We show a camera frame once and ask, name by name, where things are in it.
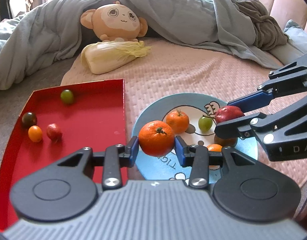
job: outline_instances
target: cartoon plate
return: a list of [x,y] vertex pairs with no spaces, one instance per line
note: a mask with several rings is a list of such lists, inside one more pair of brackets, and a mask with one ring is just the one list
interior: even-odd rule
[[[132,136],[138,135],[140,129],[154,120],[165,121],[167,114],[175,109],[185,112],[189,116],[189,128],[180,135],[188,145],[204,145],[214,143],[215,122],[212,128],[203,133],[198,127],[199,118],[204,115],[214,116],[217,110],[227,105],[224,101],[212,96],[182,93],[164,97],[148,106],[139,116],[132,131]],[[258,158],[257,141],[254,138],[238,139],[237,150]],[[145,179],[183,179],[188,180],[191,167],[180,166],[174,150],[163,157],[146,155],[139,149],[136,165]],[[220,178],[218,166],[210,166],[209,182],[215,183]]]

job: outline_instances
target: plush monkey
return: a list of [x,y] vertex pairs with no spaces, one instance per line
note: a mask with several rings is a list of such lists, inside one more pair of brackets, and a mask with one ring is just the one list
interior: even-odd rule
[[80,22],[102,41],[138,41],[148,31],[147,21],[118,1],[85,11]]

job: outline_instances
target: tangerine stem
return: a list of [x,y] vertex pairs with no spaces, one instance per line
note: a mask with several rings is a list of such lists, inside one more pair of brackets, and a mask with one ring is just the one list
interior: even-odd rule
[[177,109],[178,116],[181,116],[181,110]]
[[162,129],[162,127],[158,127],[158,128],[157,128],[157,133],[167,134],[167,133]]

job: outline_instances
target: apple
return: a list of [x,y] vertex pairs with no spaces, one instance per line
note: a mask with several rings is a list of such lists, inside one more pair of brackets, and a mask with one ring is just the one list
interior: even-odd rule
[[221,123],[238,117],[245,116],[241,109],[237,106],[223,106],[215,114],[215,122]]
[[59,141],[62,137],[62,131],[59,125],[52,123],[47,126],[47,136],[52,141]]

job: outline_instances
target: pillow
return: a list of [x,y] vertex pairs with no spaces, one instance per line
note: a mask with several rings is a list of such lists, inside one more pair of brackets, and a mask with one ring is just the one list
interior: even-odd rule
[[289,36],[288,43],[276,46],[269,52],[282,64],[288,65],[307,53],[307,33],[293,20],[287,22],[284,32]]

